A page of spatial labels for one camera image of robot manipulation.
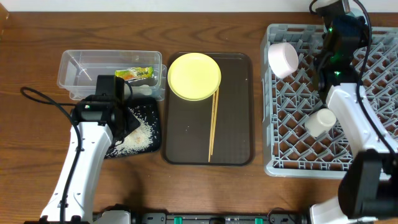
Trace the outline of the rice pile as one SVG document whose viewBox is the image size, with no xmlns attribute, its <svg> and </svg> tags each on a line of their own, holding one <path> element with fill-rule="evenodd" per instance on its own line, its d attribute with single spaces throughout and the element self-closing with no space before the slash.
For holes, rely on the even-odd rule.
<svg viewBox="0 0 398 224">
<path fill-rule="evenodd" d="M 105 158 L 116 158 L 131 156 L 146 151 L 154 142 L 152 135 L 153 127 L 146 121 L 137 109 L 130 108 L 130 113 L 138 120 L 139 127 L 128 134 L 124 141 L 117 141 L 116 145 L 109 148 Z"/>
</svg>

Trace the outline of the pink bowl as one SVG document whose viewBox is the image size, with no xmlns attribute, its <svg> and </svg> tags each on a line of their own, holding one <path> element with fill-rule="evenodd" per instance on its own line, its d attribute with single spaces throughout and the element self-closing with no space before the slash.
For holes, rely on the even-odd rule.
<svg viewBox="0 0 398 224">
<path fill-rule="evenodd" d="M 288 42 L 272 44 L 268 53 L 269 65 L 277 78 L 285 78 L 298 69 L 299 58 L 295 48 Z"/>
</svg>

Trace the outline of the white tissue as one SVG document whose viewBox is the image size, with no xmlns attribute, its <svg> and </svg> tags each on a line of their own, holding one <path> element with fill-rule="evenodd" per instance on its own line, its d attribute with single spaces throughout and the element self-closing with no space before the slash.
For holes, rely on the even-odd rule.
<svg viewBox="0 0 398 224">
<path fill-rule="evenodd" d="M 146 97 L 146 96 L 151 96 L 153 94 L 152 88 L 148 85 L 129 87 L 127 84 L 125 84 L 124 89 L 125 89 L 124 91 L 125 94 L 127 96 L 132 96 L 133 98 Z"/>
</svg>

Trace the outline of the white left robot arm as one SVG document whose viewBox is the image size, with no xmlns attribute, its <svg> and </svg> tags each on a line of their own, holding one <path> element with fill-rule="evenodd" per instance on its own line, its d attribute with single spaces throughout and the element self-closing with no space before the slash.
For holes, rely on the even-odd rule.
<svg viewBox="0 0 398 224">
<path fill-rule="evenodd" d="M 92 223 L 94 196 L 108 149 L 138 127 L 131 98 L 90 95 L 69 117 L 70 144 L 60 177 L 41 223 Z"/>
</svg>

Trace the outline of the green snack wrapper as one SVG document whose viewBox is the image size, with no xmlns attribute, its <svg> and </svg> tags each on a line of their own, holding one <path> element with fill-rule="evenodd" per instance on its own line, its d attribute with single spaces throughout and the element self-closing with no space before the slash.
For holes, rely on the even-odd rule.
<svg viewBox="0 0 398 224">
<path fill-rule="evenodd" d="M 124 70 L 116 70 L 114 74 L 125 81 L 133 81 L 152 78 L 154 69 L 152 67 L 131 67 Z"/>
</svg>

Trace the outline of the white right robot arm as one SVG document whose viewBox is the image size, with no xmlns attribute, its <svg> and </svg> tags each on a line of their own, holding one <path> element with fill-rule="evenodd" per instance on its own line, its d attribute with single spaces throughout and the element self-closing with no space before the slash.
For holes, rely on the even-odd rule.
<svg viewBox="0 0 398 224">
<path fill-rule="evenodd" d="M 323 48 L 313 61 L 316 89 L 340 123 L 353 162 L 338 195 L 310 207 L 310 223 L 372 222 L 397 216 L 397 142 L 381 124 L 366 96 L 353 54 L 370 48 L 363 17 L 325 17 Z"/>
</svg>

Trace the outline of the white cup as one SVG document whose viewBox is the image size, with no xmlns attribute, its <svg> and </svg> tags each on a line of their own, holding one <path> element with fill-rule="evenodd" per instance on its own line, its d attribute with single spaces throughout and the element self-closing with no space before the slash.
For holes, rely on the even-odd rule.
<svg viewBox="0 0 398 224">
<path fill-rule="evenodd" d="M 311 136 L 317 138 L 322 133 L 328 132 L 335 125 L 336 120 L 332 110 L 323 108 L 308 117 L 305 129 Z"/>
</svg>

